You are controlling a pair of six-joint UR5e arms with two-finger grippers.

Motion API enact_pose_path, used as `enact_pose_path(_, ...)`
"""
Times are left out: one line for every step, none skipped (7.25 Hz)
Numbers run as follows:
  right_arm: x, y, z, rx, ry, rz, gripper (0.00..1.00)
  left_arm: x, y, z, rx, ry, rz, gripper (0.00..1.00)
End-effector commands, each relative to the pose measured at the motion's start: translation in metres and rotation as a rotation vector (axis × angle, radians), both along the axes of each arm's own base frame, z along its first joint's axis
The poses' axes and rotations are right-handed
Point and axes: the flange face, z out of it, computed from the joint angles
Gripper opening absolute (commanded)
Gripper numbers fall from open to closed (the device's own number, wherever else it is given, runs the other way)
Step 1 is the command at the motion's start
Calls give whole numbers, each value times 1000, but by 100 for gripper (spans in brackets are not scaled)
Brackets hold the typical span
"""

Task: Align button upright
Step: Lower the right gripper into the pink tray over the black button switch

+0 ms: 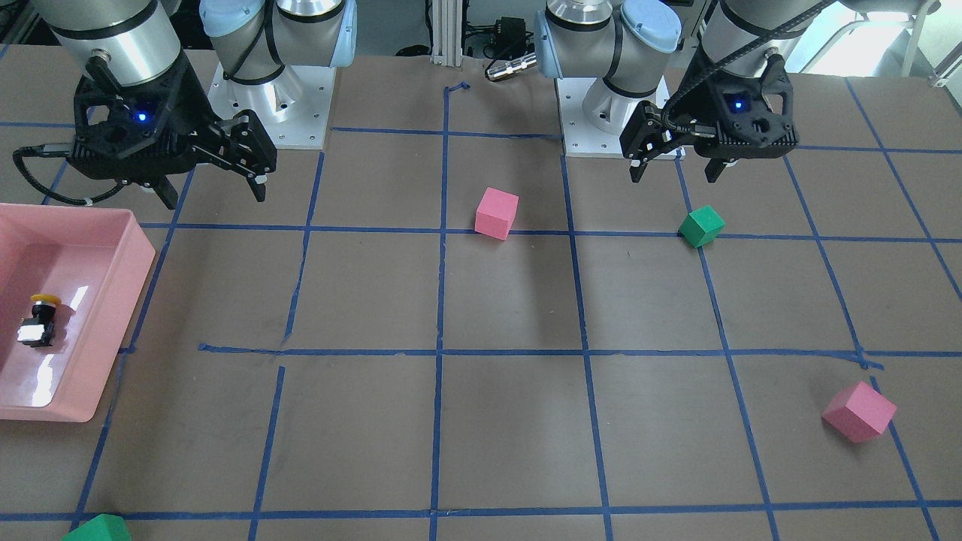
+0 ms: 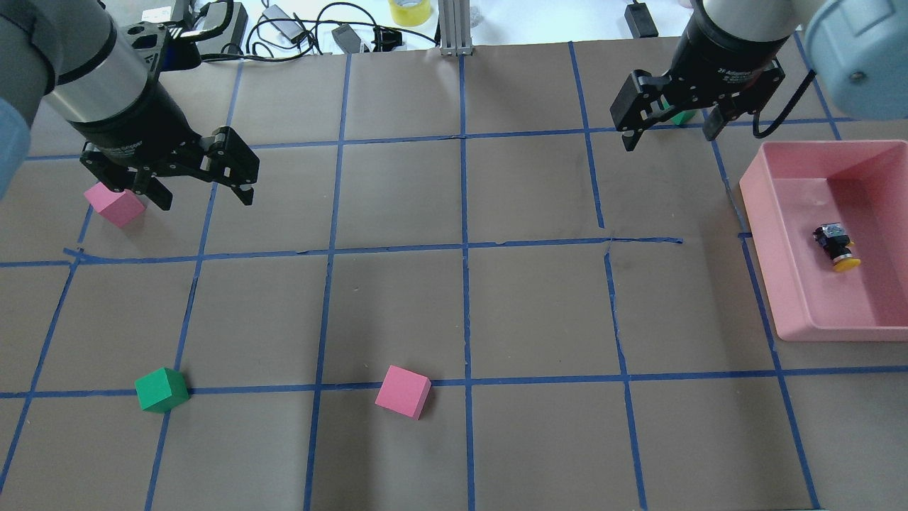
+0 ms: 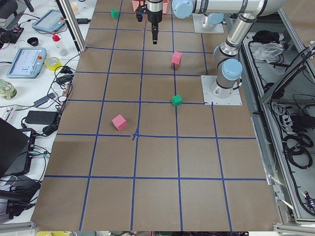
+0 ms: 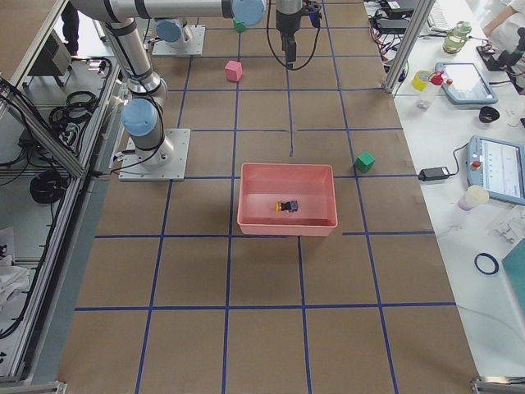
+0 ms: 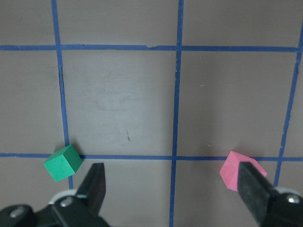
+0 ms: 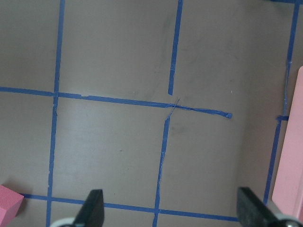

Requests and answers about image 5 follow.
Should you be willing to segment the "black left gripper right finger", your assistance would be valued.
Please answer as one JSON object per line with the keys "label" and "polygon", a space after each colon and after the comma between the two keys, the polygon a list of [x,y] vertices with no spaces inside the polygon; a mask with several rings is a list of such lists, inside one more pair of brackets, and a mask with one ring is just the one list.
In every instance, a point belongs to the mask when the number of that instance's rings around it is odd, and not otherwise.
{"label": "black left gripper right finger", "polygon": [[237,190],[242,201],[257,222],[265,220],[276,189],[251,162],[240,162]]}

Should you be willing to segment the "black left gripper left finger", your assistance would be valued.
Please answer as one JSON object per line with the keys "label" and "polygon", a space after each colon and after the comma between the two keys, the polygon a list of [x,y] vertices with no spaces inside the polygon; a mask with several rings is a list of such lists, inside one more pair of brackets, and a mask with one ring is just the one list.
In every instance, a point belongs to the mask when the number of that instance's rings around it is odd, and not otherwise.
{"label": "black left gripper left finger", "polygon": [[94,163],[76,191],[76,197],[79,198],[94,215],[98,216],[105,195],[105,166],[103,163]]}

